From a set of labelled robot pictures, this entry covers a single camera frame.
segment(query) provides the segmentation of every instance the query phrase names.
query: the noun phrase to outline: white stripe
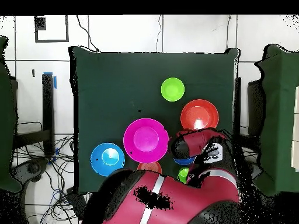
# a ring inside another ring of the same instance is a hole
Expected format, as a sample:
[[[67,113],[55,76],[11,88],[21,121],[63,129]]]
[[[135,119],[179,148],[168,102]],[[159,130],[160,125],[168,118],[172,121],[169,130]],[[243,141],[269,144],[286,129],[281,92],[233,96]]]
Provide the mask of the white stripe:
[[[159,192],[160,192],[160,189],[162,187],[163,181],[164,181],[164,177],[159,175],[159,177],[157,178],[156,183],[154,185],[154,188],[152,189],[153,193],[157,193],[159,195]],[[149,208],[145,207],[142,218],[141,218],[141,221],[140,221],[140,224],[147,224],[147,222],[148,222],[148,220],[151,216],[152,210],[153,209],[149,209]]]
[[[219,169],[210,169],[210,170],[206,170],[203,173],[201,173],[199,175],[199,177],[208,172],[210,172],[210,176],[218,176],[218,177],[225,178],[225,179],[229,180],[230,182],[232,182],[232,184],[234,184],[237,187],[236,179],[231,174],[229,174],[227,171],[223,171],[223,170],[219,170]]]

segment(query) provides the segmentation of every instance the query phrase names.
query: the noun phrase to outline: red bowl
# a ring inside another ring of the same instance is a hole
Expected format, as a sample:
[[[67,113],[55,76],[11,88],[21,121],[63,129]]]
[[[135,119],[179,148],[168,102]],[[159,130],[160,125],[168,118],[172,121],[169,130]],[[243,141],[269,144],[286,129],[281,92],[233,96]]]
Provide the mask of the red bowl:
[[[137,170],[149,170],[162,174],[162,167],[158,162],[140,163],[137,167]]]
[[[180,122],[184,129],[216,128],[219,115],[216,107],[209,101],[192,100],[184,106],[180,114]]]

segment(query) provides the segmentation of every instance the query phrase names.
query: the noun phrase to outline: wire bundle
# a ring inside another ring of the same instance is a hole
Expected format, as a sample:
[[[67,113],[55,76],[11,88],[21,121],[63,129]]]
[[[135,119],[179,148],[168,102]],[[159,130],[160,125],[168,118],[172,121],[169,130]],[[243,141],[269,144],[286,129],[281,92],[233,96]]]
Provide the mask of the wire bundle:
[[[71,137],[64,137],[62,139],[56,140],[55,145],[60,144],[60,147],[57,150],[55,160],[53,157],[49,159],[50,166],[53,167],[54,171],[57,174],[57,184],[58,188],[53,187],[53,178],[49,175],[47,171],[45,171],[46,175],[50,179],[50,186],[53,190],[52,198],[49,203],[49,208],[46,210],[44,214],[37,214],[32,216],[42,216],[40,219],[39,224],[50,224],[54,223],[56,221],[69,221],[70,224],[73,224],[71,222],[71,219],[76,218],[76,215],[74,214],[72,205],[67,201],[67,193],[65,192],[65,180],[63,177],[63,173],[73,173],[74,171],[69,171],[66,169],[68,163],[74,162],[74,157],[70,155],[66,155],[64,153],[61,153],[61,150],[63,147],[65,147],[67,144],[69,144],[70,149],[74,152],[74,136]],[[35,153],[44,153],[44,149],[38,143],[39,146],[33,145],[36,148],[38,148],[38,151],[32,151],[29,152],[27,146],[25,146],[25,149],[20,148],[22,152],[17,151],[17,155],[19,158],[43,158],[44,156],[36,155]],[[57,160],[61,159],[63,162],[58,165]],[[48,221],[46,220],[48,216],[51,216],[52,220]]]

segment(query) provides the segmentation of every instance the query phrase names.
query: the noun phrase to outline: black frame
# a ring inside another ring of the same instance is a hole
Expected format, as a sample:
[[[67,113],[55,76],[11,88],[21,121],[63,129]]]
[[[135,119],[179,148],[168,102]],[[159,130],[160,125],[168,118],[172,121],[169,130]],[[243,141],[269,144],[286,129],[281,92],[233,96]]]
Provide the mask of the black frame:
[[[45,156],[52,156],[55,152],[54,145],[54,102],[53,102],[53,77],[49,74],[42,75],[43,82],[43,130],[17,134],[13,139],[13,148],[21,148],[26,145],[44,142]],[[17,107],[16,90],[18,82],[11,78],[14,96],[14,105]]]

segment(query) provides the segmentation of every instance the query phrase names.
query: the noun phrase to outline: black bar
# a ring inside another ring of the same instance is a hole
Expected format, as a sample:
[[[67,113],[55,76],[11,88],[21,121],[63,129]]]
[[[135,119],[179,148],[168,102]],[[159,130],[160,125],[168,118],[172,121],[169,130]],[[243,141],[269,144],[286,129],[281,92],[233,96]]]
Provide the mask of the black bar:
[[[240,135],[240,118],[241,118],[241,78],[235,79],[235,96],[234,96],[234,123],[232,125],[232,134],[235,137]]]
[[[48,140],[44,140],[44,154],[54,155],[54,107],[53,107],[53,77],[42,74],[43,83],[43,131],[49,131]]]
[[[26,145],[36,144],[38,142],[43,142],[49,140],[51,137],[50,130],[47,129],[45,131],[34,131],[28,132],[24,134],[17,134],[14,137],[14,148],[21,148]]]
[[[13,107],[15,110],[17,109],[17,89],[18,89],[18,82],[15,77],[11,76],[11,85],[12,85],[12,91],[13,91]]]

